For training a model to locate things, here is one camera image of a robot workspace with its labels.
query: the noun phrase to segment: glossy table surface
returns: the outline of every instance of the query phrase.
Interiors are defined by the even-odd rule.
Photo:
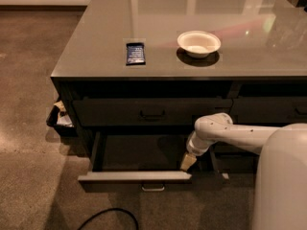
[[[187,31],[222,47],[192,59]],[[145,66],[126,66],[126,43],[145,43]],[[52,78],[100,80],[307,79],[307,13],[286,0],[92,0]]]

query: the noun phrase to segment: bowl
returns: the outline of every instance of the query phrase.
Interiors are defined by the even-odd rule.
[[[205,58],[221,47],[221,41],[215,35],[202,31],[183,33],[177,43],[191,58]]]

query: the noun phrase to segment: brown floor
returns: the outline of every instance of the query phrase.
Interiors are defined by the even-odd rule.
[[[0,228],[77,229],[93,214],[120,207],[140,229],[249,229],[252,173],[231,173],[222,187],[203,190],[83,189],[77,178],[89,161],[78,138],[60,139],[46,126],[58,97],[49,77],[81,14],[0,11]],[[118,138],[114,146],[126,143]],[[107,213],[84,229],[135,228],[126,215]]]

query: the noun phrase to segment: drawer front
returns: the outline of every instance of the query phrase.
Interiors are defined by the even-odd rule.
[[[183,126],[199,116],[227,112],[223,99],[84,99],[73,107],[84,127]]]
[[[307,98],[239,98],[230,115],[238,123],[306,123]]]

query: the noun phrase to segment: cord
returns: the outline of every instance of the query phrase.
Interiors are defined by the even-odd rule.
[[[107,213],[107,212],[110,212],[110,211],[119,211],[119,212],[123,212],[127,215],[129,215],[133,221],[134,221],[134,224],[135,224],[135,229],[138,230],[138,222],[137,222],[137,219],[136,217],[133,215],[133,213],[131,213],[130,211],[128,210],[125,210],[125,209],[122,209],[122,208],[109,208],[109,209],[106,209],[106,210],[103,210],[103,211],[100,211],[98,213],[96,213],[95,215],[91,216],[89,219],[87,219],[79,228],[78,230],[82,230],[82,228],[84,228],[91,220],[93,220],[94,218],[96,218],[97,216],[101,215],[101,214],[104,214],[104,213]]]

